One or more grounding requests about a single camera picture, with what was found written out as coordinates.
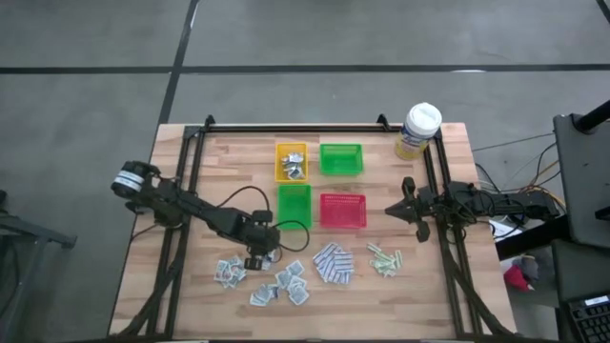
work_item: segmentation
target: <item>wooden tabletop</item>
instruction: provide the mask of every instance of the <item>wooden tabletop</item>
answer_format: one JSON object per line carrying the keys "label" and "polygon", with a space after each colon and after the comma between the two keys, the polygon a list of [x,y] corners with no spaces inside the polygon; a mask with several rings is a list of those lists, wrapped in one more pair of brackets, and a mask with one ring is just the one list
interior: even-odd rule
{"label": "wooden tabletop", "polygon": [[[152,152],[152,163],[167,176],[175,175],[184,125],[161,125]],[[477,183],[474,159],[465,125],[443,124],[445,149],[454,180]],[[268,272],[248,272],[235,290],[225,290],[213,280],[219,259],[235,254],[247,256],[245,247],[218,238],[206,224],[194,219],[175,324],[175,338],[450,338],[454,336],[445,276],[440,259],[437,230],[430,222],[430,240],[418,243],[416,226],[384,214],[384,209],[402,199],[400,183],[413,176],[418,187],[428,184],[422,158],[403,161],[396,157],[396,133],[218,133],[207,134],[197,192],[217,204],[236,189],[255,185],[264,190],[277,208],[274,179],[275,143],[306,142],[310,157],[314,226],[311,243],[304,252],[284,252],[283,259]],[[357,177],[329,177],[319,173],[320,143],[359,143],[364,172]],[[187,173],[191,169],[190,150]],[[436,164],[437,180],[441,180]],[[318,199],[324,192],[366,195],[367,227],[337,233],[319,227]],[[264,202],[256,192],[236,196],[228,206],[251,212]],[[134,232],[147,228],[152,216],[137,220]],[[300,230],[282,232],[285,246],[304,243]],[[133,241],[113,314],[111,333],[123,329],[150,295],[163,239],[158,228]],[[324,283],[312,257],[329,242],[354,252],[356,273],[347,286]],[[401,250],[404,266],[396,277],[383,278],[369,266],[372,254],[366,244],[377,244],[386,252]],[[510,330],[515,322],[499,268],[493,237],[485,224],[468,228],[466,238],[475,288],[502,324]],[[305,266],[302,275],[309,284],[309,300],[293,305],[286,293],[268,307],[249,304],[250,294],[261,284],[274,283],[274,274],[295,260]],[[461,297],[462,317],[470,327]],[[160,315],[159,330],[166,314]]]}

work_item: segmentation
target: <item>concrete floor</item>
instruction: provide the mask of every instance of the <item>concrete floor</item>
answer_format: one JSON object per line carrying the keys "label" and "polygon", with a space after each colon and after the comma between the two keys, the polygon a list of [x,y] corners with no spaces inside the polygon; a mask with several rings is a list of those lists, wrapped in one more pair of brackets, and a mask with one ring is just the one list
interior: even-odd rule
{"label": "concrete floor", "polygon": [[[0,67],[171,66],[188,6],[5,0]],[[184,64],[610,63],[609,32],[595,0],[202,0]],[[0,189],[10,211],[78,235],[73,251],[47,251],[20,341],[106,333],[134,220],[110,183],[125,160],[148,159],[169,79],[0,74]],[[554,115],[590,111],[607,90],[610,71],[182,75],[170,122],[371,122],[381,112],[401,121],[429,101],[445,121],[465,122],[480,148],[550,132]],[[504,185],[552,141],[475,158]],[[559,179],[549,188],[560,192]],[[511,296],[520,331],[552,336],[548,308]]]}

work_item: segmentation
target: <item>black metal frame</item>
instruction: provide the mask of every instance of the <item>black metal frame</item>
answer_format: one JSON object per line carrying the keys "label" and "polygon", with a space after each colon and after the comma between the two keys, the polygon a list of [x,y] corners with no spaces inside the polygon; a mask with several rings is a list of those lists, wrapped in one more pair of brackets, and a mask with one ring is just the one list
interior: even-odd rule
{"label": "black metal frame", "polygon": [[[371,125],[350,125],[350,124],[333,124],[333,125],[216,125],[214,118],[212,116],[208,116],[206,123],[204,126],[188,126],[185,128],[182,139],[182,146],[180,148],[180,155],[178,158],[178,165],[176,168],[176,177],[177,182],[181,184],[182,176],[184,174],[185,166],[186,166],[186,156],[188,154],[188,149],[191,144],[192,138],[196,137],[196,146],[193,157],[193,170],[191,173],[191,180],[189,183],[189,192],[195,192],[196,190],[196,181],[199,170],[199,165],[202,158],[204,138],[207,133],[221,133],[221,132],[398,132],[400,130],[400,125],[390,125],[383,114],[379,116],[375,124]],[[439,133],[435,137],[435,143],[437,146],[438,152],[438,161],[442,171],[442,179],[443,183],[447,185],[451,181],[451,176],[449,174],[449,165],[447,161],[447,156],[445,153],[445,149],[442,142],[442,135]],[[438,193],[437,189],[437,179],[435,174],[435,168],[432,161],[432,155],[430,152],[430,148],[427,148],[424,152],[424,161],[426,166],[426,171],[428,174],[428,182],[430,184],[433,192]],[[445,235],[447,228],[450,223],[446,223],[443,221],[443,218],[437,217],[437,231],[438,231],[438,240],[440,245],[441,258],[443,263],[443,269],[445,273],[445,279],[447,283],[447,294],[450,304],[450,309],[452,313],[452,319],[454,328],[456,331],[456,338],[458,340],[469,340],[473,339],[473,337],[477,338],[477,341],[515,341],[515,339],[519,340],[522,338],[516,338],[513,336],[503,336],[496,337],[482,334],[482,327],[479,320],[479,312],[478,309],[483,308],[487,312],[487,317],[489,318],[489,311],[484,306],[482,300],[476,295],[474,288],[472,286],[472,276],[470,273],[470,267],[468,264],[468,258],[466,253],[466,248],[464,246],[463,240],[457,240],[457,260],[458,264],[453,259],[451,255],[449,241]],[[175,324],[176,310],[177,310],[177,302],[179,298],[180,292],[180,280],[182,276],[182,270],[184,266],[184,260],[186,258],[186,247],[188,241],[188,234],[190,229],[190,217],[186,217],[182,226],[177,229],[167,229],[165,232],[163,245],[161,249],[161,254],[159,256],[159,264],[157,269],[157,277],[155,280],[155,287],[153,291],[153,295],[147,301],[147,311],[145,312],[145,317],[143,320],[148,321],[148,325],[145,331],[145,335],[138,335],[140,329],[143,327],[144,321],[140,322],[140,325],[134,327],[133,330],[129,332],[122,332],[119,335],[112,335],[103,340],[104,342],[132,342],[131,339],[138,339],[137,341],[158,341],[161,339],[172,339],[173,337],[173,329]],[[175,254],[175,258],[169,268],[167,268],[168,261],[170,259],[170,246],[172,244],[172,237],[174,233],[178,231],[180,232],[180,240],[178,242],[178,248]],[[158,333],[156,330],[157,320],[159,315],[159,303],[161,301],[161,296],[165,292],[167,287],[169,286],[168,274],[170,271],[173,271],[171,282],[172,292],[169,301],[169,309],[167,315],[167,321],[165,324],[165,328],[162,333]],[[461,316],[459,301],[458,301],[458,293],[456,282],[462,287],[466,296],[466,301],[468,304],[470,319],[472,323],[473,332],[467,333],[464,331],[463,319]],[[494,330],[490,328],[492,333],[506,333],[498,330]],[[532,342],[541,342],[543,340],[529,340],[525,339],[524,341],[532,341]]]}
{"label": "black metal frame", "polygon": [[3,316],[3,318],[6,318],[6,321],[0,322],[0,343],[10,343],[15,337],[47,244],[55,242],[60,244],[63,249],[72,249],[76,242],[76,236],[68,236],[29,223],[7,212],[0,212],[0,274],[3,274],[4,258],[8,253],[10,245],[14,244],[13,240],[23,240],[27,243],[32,243],[33,249],[25,273],[20,275],[19,280],[14,281],[17,282],[14,298],[8,300],[10,304]]}

